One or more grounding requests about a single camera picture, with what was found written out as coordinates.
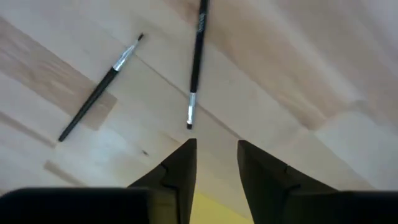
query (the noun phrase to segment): yellow surface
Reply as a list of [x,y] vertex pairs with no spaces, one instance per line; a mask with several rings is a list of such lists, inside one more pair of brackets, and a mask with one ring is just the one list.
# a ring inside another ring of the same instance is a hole
[[243,218],[203,194],[196,193],[193,198],[191,224],[202,223],[252,224],[252,221]]

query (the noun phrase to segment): light wood grain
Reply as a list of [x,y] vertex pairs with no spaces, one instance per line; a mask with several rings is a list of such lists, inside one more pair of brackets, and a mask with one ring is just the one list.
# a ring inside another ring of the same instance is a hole
[[[4,19],[0,30],[1,71],[74,116],[95,84]],[[115,102],[105,93],[83,122],[98,129]]]
[[[125,187],[188,138],[198,139],[197,191],[246,218],[238,139],[340,190],[398,188],[394,52],[375,34],[380,22],[355,5],[211,1],[188,131],[198,1],[1,0],[2,193]],[[97,108],[56,143],[140,32]]]

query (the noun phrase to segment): silver ferrule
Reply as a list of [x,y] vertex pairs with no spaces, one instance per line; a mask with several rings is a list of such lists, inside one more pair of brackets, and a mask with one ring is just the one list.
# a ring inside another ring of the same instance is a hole
[[197,103],[197,94],[190,93],[189,95],[189,105],[188,105],[188,120],[187,124],[193,125],[193,120],[195,119],[195,105]]
[[113,65],[113,69],[120,72],[120,69],[122,69],[122,67],[126,63],[127,59],[134,52],[138,43],[139,43],[139,40],[136,40],[133,45],[131,45],[125,52],[123,52],[123,54],[122,54],[122,56],[120,56],[119,60]]

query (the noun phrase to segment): wooden table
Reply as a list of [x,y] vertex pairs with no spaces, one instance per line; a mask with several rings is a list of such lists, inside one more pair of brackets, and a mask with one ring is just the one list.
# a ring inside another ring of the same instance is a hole
[[[0,191],[127,186],[188,138],[197,192],[246,218],[238,139],[337,189],[398,189],[397,51],[365,2],[211,0],[188,131],[198,4],[0,0]],[[58,143],[140,32],[136,55]]]

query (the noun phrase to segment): brush handle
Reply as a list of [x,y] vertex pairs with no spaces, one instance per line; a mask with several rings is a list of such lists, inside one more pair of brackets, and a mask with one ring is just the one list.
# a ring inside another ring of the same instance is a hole
[[195,43],[195,53],[193,55],[193,67],[192,67],[191,89],[190,89],[191,93],[196,93],[198,91],[198,86],[199,86],[199,74],[200,74],[201,58],[203,52],[203,44],[205,41],[208,1],[209,0],[201,0],[200,3],[197,39]]
[[119,72],[116,71],[114,68],[111,68],[109,72],[105,75],[105,77],[101,80],[95,90],[92,92],[90,97],[86,100],[85,104],[80,108],[79,112],[77,112],[76,116],[73,120],[69,123],[67,128],[63,131],[61,136],[59,137],[59,141],[62,142],[65,138],[69,135],[69,133],[73,130],[76,124],[86,115],[87,111],[93,106],[95,101],[102,95],[105,91],[106,87],[114,80],[116,75]]

